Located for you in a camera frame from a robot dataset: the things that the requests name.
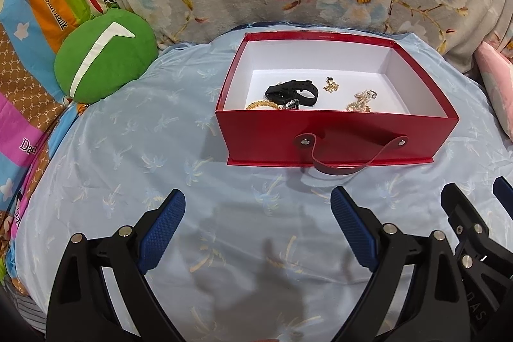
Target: striped gray fabric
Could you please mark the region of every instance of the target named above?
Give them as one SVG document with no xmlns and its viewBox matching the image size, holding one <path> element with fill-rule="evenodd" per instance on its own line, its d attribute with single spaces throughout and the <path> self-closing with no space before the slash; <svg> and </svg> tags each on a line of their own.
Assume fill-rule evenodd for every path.
<svg viewBox="0 0 513 342">
<path fill-rule="evenodd" d="M 12 285 L 8 276 L 4 279 L 4 288 L 12 303 L 16 306 L 23 317 L 33 328 L 46 333 L 46 315 L 41 311 L 34 301 L 28 297 L 19 294 L 16 288 Z"/>
</svg>

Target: colorful blanket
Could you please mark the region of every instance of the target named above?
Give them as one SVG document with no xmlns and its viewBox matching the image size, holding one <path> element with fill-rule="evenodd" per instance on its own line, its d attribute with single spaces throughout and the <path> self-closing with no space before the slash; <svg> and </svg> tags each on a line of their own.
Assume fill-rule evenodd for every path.
<svg viewBox="0 0 513 342">
<path fill-rule="evenodd" d="M 85 109 L 57 84 L 55 54 L 114 0 L 0 0 L 0 281 L 17 278 L 15 238 L 30 197 L 71 124 Z"/>
</svg>

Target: light blue bed sheet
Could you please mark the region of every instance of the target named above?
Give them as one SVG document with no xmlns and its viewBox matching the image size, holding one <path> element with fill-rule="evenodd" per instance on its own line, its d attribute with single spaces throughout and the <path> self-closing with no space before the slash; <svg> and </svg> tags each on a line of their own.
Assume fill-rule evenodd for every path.
<svg viewBox="0 0 513 342">
<path fill-rule="evenodd" d="M 492 237 L 513 249 L 513 222 L 492 195 L 496 177 L 513 180 L 511 143 L 479 86 L 415 35 L 395 38 L 461 118 L 433 164 L 348 177 L 227 166 L 214 107 L 230 62 L 246 32 L 284 29 L 300 28 L 242 29 L 166 51 L 139 80 L 86 110 L 58 148 L 17 235 L 20 279 L 44 311 L 73 233 L 110 236 L 157 208 L 173 188 L 185 193 L 186 214 L 146 277 L 188 341 L 331 340 L 370 277 L 330 210 L 329 194 L 341 184 L 382 222 L 410 234 L 442 229 L 454 247 L 440 191 L 455 182 Z M 397 317 L 410 272 L 383 330 Z M 121 323 L 135 332 L 111 274 L 107 280 Z"/>
</svg>

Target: white star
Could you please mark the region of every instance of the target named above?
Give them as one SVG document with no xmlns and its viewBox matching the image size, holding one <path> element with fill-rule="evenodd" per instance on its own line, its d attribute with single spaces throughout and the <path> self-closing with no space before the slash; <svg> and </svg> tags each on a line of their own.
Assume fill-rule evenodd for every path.
<svg viewBox="0 0 513 342">
<path fill-rule="evenodd" d="M 29 36 L 29 31 L 27 31 L 29 29 L 29 25 L 30 23 L 27 22 L 25 24 L 22 24 L 21 22 L 18 24 L 18 29 L 16 30 L 16 32 L 14 33 L 14 36 L 19 39 L 20 41 L 22 41 L 24 38 L 27 38 Z"/>
<path fill-rule="evenodd" d="M 7 199 L 12 197 L 12 186 L 13 184 L 10 178 L 7 179 L 7 182 L 3 186 L 0 186 L 0 193 L 3 193 L 4 201 L 7 201 Z"/>
</svg>

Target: jewelry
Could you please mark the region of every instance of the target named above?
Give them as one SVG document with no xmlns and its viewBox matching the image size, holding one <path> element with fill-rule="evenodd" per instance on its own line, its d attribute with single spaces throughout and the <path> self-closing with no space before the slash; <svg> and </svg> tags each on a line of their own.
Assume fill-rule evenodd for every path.
<svg viewBox="0 0 513 342">
<path fill-rule="evenodd" d="M 304 90 L 313 94 L 314 97 L 309 98 L 299 93 Z M 285 105 L 292 99 L 297 99 L 300 105 L 314 106 L 317 103 L 317 97 L 319 97 L 319 90 L 312 84 L 311 80 L 291 80 L 269 86 L 265 92 L 265 97 L 278 105 Z"/>
<path fill-rule="evenodd" d="M 283 111 L 297 111 L 299 109 L 299 99 L 292 99 L 283 105 Z"/>
<path fill-rule="evenodd" d="M 280 107 L 271 102 L 270 100 L 258 100 L 257 102 L 253 102 L 252 104 L 249 104 L 246 108 L 247 111 L 250 111 L 252 109 L 255 109 L 256 107 L 260 107 L 260 106 L 268 106 L 268 107 L 272 107 L 273 109 L 277 109 L 279 110 Z"/>
<path fill-rule="evenodd" d="M 347 105 L 347 110 L 351 112 L 370 112 L 370 106 L 368 103 L 371 99 L 376 99 L 378 94 L 374 90 L 364 90 L 361 93 L 356 93 L 356 102 L 352 102 Z"/>
<path fill-rule="evenodd" d="M 325 91 L 333 93 L 339 89 L 339 85 L 333 81 L 333 77 L 328 77 L 326 79 L 326 82 L 328 83 L 328 85 L 323 87 Z"/>
</svg>

